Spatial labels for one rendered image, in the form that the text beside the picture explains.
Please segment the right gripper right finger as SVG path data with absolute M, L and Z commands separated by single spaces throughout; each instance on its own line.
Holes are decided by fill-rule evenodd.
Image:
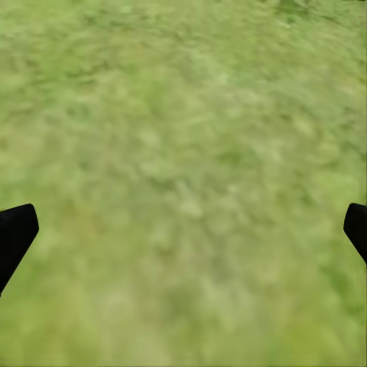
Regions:
M 367 206 L 351 203 L 344 221 L 344 232 L 367 263 Z

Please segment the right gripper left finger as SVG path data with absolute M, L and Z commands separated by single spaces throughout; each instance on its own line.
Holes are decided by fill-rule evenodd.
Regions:
M 0 293 L 39 233 L 31 203 L 0 212 Z

